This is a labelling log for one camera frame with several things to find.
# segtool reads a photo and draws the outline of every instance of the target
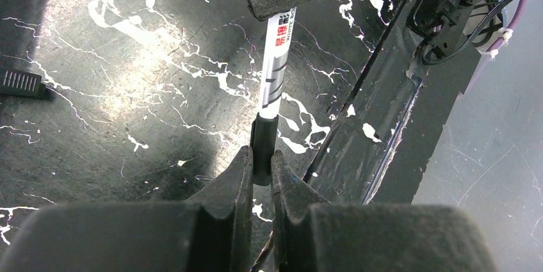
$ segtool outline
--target gray floor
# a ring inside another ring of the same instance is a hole
[[[414,199],[468,213],[500,271],[543,271],[542,7],[458,98]]]

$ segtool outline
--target marker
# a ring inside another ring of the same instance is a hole
[[[271,182],[271,161],[275,151],[279,106],[287,68],[288,52],[296,8],[268,19],[260,87],[260,110],[251,130],[253,149],[253,183],[267,186]]]

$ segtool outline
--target floor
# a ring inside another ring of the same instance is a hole
[[[529,0],[509,45],[480,63],[414,199],[468,213],[500,271],[543,270],[541,6]]]
[[[277,145],[300,175],[398,1],[299,6]],[[245,0],[4,2],[0,64],[52,98],[0,99],[0,252],[43,205],[188,198],[248,143],[266,26]],[[254,197],[256,257],[272,212]]]

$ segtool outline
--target purple cable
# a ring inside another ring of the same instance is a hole
[[[507,29],[514,30],[517,27],[517,24],[519,23],[522,15],[524,13],[524,9],[526,8],[526,3],[527,2],[528,2],[528,0],[519,0],[519,6],[517,6],[517,11],[515,12],[515,15],[513,16],[513,19],[511,19],[511,23],[509,24]],[[505,39],[503,37],[500,37],[499,39],[497,39],[488,48],[487,53],[489,53],[489,52],[491,52],[493,50],[500,49],[504,42],[505,42]],[[469,82],[469,85],[466,88],[465,94],[463,94],[463,95],[460,94],[458,96],[458,99],[462,99],[465,95],[467,95],[473,89],[473,86],[475,85],[475,83],[477,83],[477,81],[479,80],[481,75],[485,72],[485,69],[486,69],[487,65],[490,63],[490,61],[492,61],[491,58],[486,58],[484,60],[485,61],[483,63],[481,63],[481,65],[479,66],[479,68],[475,72],[475,75],[473,76],[473,78],[471,78],[471,81]]]

